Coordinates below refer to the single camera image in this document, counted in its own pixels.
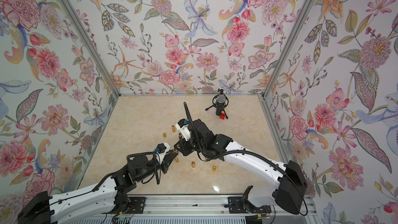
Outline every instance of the wall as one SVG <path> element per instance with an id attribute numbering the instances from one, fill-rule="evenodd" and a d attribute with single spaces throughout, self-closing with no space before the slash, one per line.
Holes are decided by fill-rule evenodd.
<path id="1" fill-rule="evenodd" d="M 271 111 L 325 224 L 398 223 L 398 2 L 317 0 Z"/>
<path id="2" fill-rule="evenodd" d="M 259 93 L 304 0 L 70 0 L 121 93 Z"/>
<path id="3" fill-rule="evenodd" d="M 0 223 L 73 190 L 115 98 L 56 0 L 0 0 Z"/>

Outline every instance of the beige marble surface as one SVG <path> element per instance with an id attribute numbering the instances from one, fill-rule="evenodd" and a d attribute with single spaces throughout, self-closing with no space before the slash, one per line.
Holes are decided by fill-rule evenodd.
<path id="1" fill-rule="evenodd" d="M 172 125 L 186 118 L 183 102 L 187 102 L 192 119 L 201 119 L 214 134 L 224 134 L 265 157 L 279 160 L 271 133 L 256 95 L 229 96 L 226 107 L 229 119 L 222 120 L 215 108 L 205 111 L 214 96 L 141 96 L 120 97 L 105 132 L 88 166 L 80 188 L 97 184 L 101 178 L 126 164 L 126 156 L 148 152 L 157 144 L 178 142 L 178 131 Z M 162 174 L 160 185 L 154 178 L 131 194 L 205 194 L 241 193 L 247 186 L 266 185 L 257 175 L 219 159 L 202 162 L 196 153 L 178 155 L 179 162 L 171 164 Z"/>

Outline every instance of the blue lily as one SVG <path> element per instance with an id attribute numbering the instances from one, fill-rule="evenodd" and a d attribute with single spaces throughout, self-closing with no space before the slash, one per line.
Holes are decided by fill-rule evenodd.
<path id="1" fill-rule="evenodd" d="M 6 93 L 22 93 L 27 90 L 31 81 L 22 82 L 20 80 L 12 80 L 9 82 L 0 83 L 0 120 L 8 114 L 8 107 L 2 101 L 2 97 Z"/>
<path id="2" fill-rule="evenodd" d="M 387 132 L 387 144 L 396 155 L 398 155 L 398 84 L 397 92 L 385 97 L 387 109 L 379 115 L 368 115 L 362 110 L 357 110 L 356 114 L 365 124 L 373 124 L 377 121 L 383 121 L 390 129 Z"/>
<path id="3" fill-rule="evenodd" d="M 184 7 L 188 12 L 188 19 L 193 22 L 193 27 L 190 33 L 185 34 L 185 37 L 194 37 L 196 35 L 197 29 L 202 29 L 207 35 L 215 35 L 217 32 L 213 30 L 213 27 L 206 24 L 204 20 L 206 20 L 207 16 L 210 14 L 209 4 L 205 6 L 201 5 L 198 8 L 199 13 L 195 9 L 196 0 L 185 0 Z"/>
<path id="4" fill-rule="evenodd" d="M 101 114 L 100 114 L 100 112 L 98 112 L 97 108 L 94 108 L 93 111 L 94 111 L 93 117 L 86 117 L 83 120 L 83 123 L 88 124 L 90 126 L 98 125 L 98 124 L 100 124 L 102 126 L 105 125 L 104 120 L 106 119 L 106 115 L 107 115 L 106 108 Z"/>

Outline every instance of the red berry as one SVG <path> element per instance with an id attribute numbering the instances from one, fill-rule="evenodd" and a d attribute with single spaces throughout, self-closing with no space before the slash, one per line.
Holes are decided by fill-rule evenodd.
<path id="1" fill-rule="evenodd" d="M 392 213 L 392 209 L 388 206 L 384 206 L 384 211 L 386 211 L 387 213 Z"/>

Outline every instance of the orange lily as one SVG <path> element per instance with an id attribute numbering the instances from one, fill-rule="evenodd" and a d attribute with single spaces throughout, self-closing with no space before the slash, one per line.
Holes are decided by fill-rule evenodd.
<path id="1" fill-rule="evenodd" d="M 135 60 L 126 61 L 126 57 L 125 57 L 125 55 L 124 55 L 124 53 L 123 53 L 123 50 L 120 49 L 120 51 L 122 52 L 123 62 L 116 64 L 116 65 L 115 65 L 115 68 L 114 68 L 114 70 L 113 70 L 112 73 L 115 72 L 115 70 L 116 70 L 117 67 L 118 67 L 119 69 L 121 69 L 121 68 L 124 67 L 125 70 L 126 70 L 126 72 L 127 72 L 127 73 L 126 73 L 126 76 L 125 76 L 125 78 L 126 78 L 127 75 L 129 74 L 129 67 L 128 67 L 128 66 L 136 67 L 136 68 L 142 68 L 142 67 L 137 67 L 137 66 L 134 66 L 134 65 L 130 64 L 130 62 L 133 62 L 133 61 L 135 61 Z"/>
<path id="2" fill-rule="evenodd" d="M 289 84 L 290 84 L 290 91 L 291 91 L 292 94 L 293 94 L 293 90 L 292 90 L 292 81 L 295 82 L 295 83 L 296 83 L 296 81 L 292 78 L 292 76 L 293 76 L 293 74 L 296 72 L 296 69 L 297 69 L 298 66 L 299 66 L 299 63 L 297 63 L 297 66 L 296 66 L 295 70 L 293 70 L 293 72 L 291 72 L 290 75 L 288 75 L 287 73 L 281 73 L 280 76 L 283 76 L 283 78 L 285 79 L 285 81 L 284 81 L 284 82 L 281 82 L 281 84 L 282 84 L 282 83 L 284 83 L 284 84 L 283 84 L 282 86 L 280 86 L 279 88 L 285 87 L 285 86 L 287 85 L 287 83 L 289 82 Z"/>

